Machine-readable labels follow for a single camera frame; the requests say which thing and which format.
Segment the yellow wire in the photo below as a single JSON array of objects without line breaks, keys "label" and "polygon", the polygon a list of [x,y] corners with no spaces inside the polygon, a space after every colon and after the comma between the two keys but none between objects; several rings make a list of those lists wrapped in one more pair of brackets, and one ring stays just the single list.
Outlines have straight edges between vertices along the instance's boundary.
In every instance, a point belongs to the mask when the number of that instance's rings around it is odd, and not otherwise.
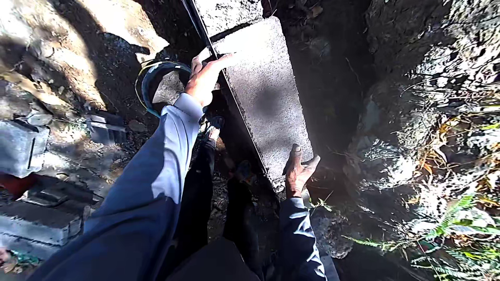
[{"label": "yellow wire", "polygon": [[135,82],[134,82],[134,89],[135,89],[135,94],[137,95],[137,98],[139,99],[139,102],[140,104],[145,108],[145,109],[148,109],[148,107],[144,104],[143,102],[143,99],[141,98],[141,96],[139,95],[139,92],[137,91],[137,82],[139,81],[139,77],[141,76],[141,74],[144,72],[144,70],[150,68],[150,67],[154,67],[154,66],[157,66],[157,65],[160,65],[162,63],[169,63],[170,61],[169,60],[162,60],[162,61],[158,61],[158,62],[155,62],[155,63],[152,63],[152,64],[147,64],[149,62],[151,62],[152,60],[148,60],[148,61],[145,61],[143,62],[142,64],[146,64],[145,66],[143,66],[140,71],[139,71],[139,74],[137,74],[137,77],[135,78]]}]

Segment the cinder block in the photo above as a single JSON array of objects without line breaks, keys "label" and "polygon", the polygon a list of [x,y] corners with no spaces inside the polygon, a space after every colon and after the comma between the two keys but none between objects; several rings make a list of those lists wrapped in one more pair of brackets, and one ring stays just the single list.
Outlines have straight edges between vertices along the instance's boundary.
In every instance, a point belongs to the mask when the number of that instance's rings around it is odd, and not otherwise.
[{"label": "cinder block", "polygon": [[9,250],[37,257],[41,260],[47,260],[61,249],[59,245],[42,243],[7,233],[0,233],[0,245]]},{"label": "cinder block", "polygon": [[299,92],[280,21],[269,17],[217,41],[219,54],[239,52],[241,62],[228,67],[229,86],[271,181],[282,173],[292,144],[304,160],[313,149],[302,114]]},{"label": "cinder block", "polygon": [[0,172],[24,178],[40,171],[49,131],[18,120],[0,121]]},{"label": "cinder block", "polygon": [[22,201],[0,206],[0,233],[63,246],[81,229],[79,215]]},{"label": "cinder block", "polygon": [[197,0],[195,2],[209,37],[262,19],[264,13],[260,1]]}]

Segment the blue jacket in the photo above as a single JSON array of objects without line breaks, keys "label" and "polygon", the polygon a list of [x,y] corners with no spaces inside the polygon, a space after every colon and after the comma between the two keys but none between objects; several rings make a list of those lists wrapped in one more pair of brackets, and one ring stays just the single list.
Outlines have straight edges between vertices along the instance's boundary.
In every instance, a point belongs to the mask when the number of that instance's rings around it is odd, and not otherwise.
[{"label": "blue jacket", "polygon": [[[154,280],[176,229],[202,115],[186,93],[165,106],[160,125],[85,222],[83,235],[28,280]],[[282,202],[279,220],[284,265],[297,271],[299,280],[326,280],[302,199]]]}]

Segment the leg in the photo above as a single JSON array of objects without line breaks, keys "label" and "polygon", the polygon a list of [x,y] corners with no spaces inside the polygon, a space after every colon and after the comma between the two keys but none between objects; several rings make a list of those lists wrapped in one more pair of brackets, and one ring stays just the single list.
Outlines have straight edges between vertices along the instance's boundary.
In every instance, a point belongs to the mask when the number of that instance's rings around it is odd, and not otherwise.
[{"label": "leg", "polygon": [[212,208],[212,176],[216,142],[204,141],[198,155],[186,174],[180,213],[171,246],[157,280],[166,277],[189,256],[208,242],[207,223]]},{"label": "leg", "polygon": [[250,215],[254,207],[252,194],[246,184],[235,177],[227,182],[227,193],[229,204],[222,236],[234,242],[245,264],[262,280],[259,241],[257,233],[250,224]]}]

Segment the right hand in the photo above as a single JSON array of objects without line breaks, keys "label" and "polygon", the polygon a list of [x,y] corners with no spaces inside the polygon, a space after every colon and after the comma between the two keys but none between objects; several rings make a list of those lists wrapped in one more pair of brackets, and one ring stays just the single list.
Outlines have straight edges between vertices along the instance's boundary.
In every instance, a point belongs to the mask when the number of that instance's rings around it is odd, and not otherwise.
[{"label": "right hand", "polygon": [[205,48],[192,59],[191,78],[184,89],[184,92],[195,98],[201,107],[206,107],[212,102],[212,91],[219,72],[236,63],[236,56],[232,53],[225,54],[218,60],[203,63],[209,56],[210,52]]},{"label": "right hand", "polygon": [[286,163],[288,166],[285,178],[287,199],[301,197],[306,182],[316,171],[316,167],[321,159],[318,155],[315,155],[311,160],[301,163],[302,154],[302,148],[298,144],[294,144]]}]

